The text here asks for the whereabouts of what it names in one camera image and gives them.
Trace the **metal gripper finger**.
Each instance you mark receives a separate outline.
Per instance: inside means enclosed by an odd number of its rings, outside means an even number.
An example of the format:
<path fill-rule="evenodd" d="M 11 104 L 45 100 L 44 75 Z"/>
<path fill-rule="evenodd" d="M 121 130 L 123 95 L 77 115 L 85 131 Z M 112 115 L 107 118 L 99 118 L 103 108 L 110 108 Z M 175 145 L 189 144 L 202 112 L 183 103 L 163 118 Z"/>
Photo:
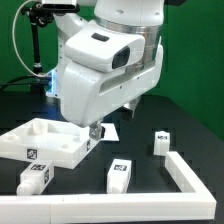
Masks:
<path fill-rule="evenodd" d="M 100 124 L 92 124 L 89 129 L 89 136 L 94 140 L 101 138 L 102 127 Z"/>
<path fill-rule="evenodd" d="M 134 117 L 135 110 L 136 110 L 136 108 L 137 108 L 139 102 L 140 102 L 140 99 L 139 99 L 139 98 L 135 98 L 135 99 L 133 99 L 132 101 L 130 101 L 130 102 L 128 102 L 128 103 L 126 103 L 126 104 L 124 105 L 124 108 L 127 110 L 127 112 L 128 112 L 128 117 L 129 117 L 130 119 L 132 119 L 132 118 Z"/>

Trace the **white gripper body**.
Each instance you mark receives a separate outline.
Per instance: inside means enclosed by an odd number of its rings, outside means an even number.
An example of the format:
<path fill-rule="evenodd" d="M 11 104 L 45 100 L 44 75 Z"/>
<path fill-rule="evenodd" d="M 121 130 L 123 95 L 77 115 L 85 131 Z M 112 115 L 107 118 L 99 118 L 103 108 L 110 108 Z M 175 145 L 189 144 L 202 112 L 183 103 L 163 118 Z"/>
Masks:
<path fill-rule="evenodd" d="M 68 39 L 69 63 L 62 79 L 63 117 L 87 127 L 154 88 L 160 78 L 163 47 L 144 30 L 117 32 L 90 21 Z"/>

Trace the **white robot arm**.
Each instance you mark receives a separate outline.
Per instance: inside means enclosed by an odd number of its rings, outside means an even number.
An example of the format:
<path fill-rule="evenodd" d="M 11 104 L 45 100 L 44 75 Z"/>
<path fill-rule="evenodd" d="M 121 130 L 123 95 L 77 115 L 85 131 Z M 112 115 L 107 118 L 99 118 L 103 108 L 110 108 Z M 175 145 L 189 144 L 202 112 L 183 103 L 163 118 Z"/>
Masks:
<path fill-rule="evenodd" d="M 41 0 L 58 28 L 54 93 L 63 117 L 103 136 L 105 116 L 133 111 L 160 78 L 165 0 Z"/>

